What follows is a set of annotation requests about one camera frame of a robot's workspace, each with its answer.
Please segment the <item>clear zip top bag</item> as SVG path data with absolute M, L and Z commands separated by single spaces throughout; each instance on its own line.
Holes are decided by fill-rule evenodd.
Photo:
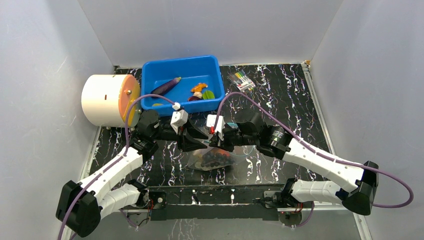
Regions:
M 254 146 L 235 146 L 233 151 L 218 147 L 208 147 L 193 151 L 188 159 L 188 167 L 198 171 L 210 171 L 233 166 L 244 161 L 255 149 Z

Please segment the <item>black grape bunch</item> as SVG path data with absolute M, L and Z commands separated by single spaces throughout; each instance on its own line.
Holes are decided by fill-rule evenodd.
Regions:
M 224 151 L 209 151 L 202 156 L 200 166 L 205 168 L 214 168 L 225 167 L 233 163 L 233 158 L 229 153 Z

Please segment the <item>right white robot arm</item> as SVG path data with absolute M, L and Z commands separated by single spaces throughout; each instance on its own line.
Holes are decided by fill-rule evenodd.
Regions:
M 209 114 L 206 127 L 212 137 L 210 146 L 232 152 L 236 146 L 254 146 L 261 154 L 303 166 L 326 178 L 325 181 L 287 180 L 281 192 L 265 196 L 261 202 L 270 208 L 296 207 L 305 202 L 339 204 L 353 213 L 371 213 L 378 187 L 378 174 L 368 170 L 377 164 L 367 161 L 354 166 L 352 162 L 336 160 L 295 137 L 280 125 L 268 125 L 258 113 L 240 112 L 236 127 L 224 122 L 222 116 Z

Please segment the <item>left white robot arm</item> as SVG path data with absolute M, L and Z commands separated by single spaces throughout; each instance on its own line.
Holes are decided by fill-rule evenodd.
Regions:
M 196 127 L 185 110 L 176 110 L 162 121 L 155 110 L 141 113 L 126 146 L 112 160 L 88 177 L 68 181 L 61 190 L 56 218 L 61 221 L 58 239 L 68 227 L 80 237 L 90 235 L 100 221 L 127 206 L 147 208 L 151 204 L 146 185 L 130 180 L 115 186 L 135 169 L 149 161 L 159 145 L 157 141 L 175 141 L 183 152 L 205 149 L 207 134 Z

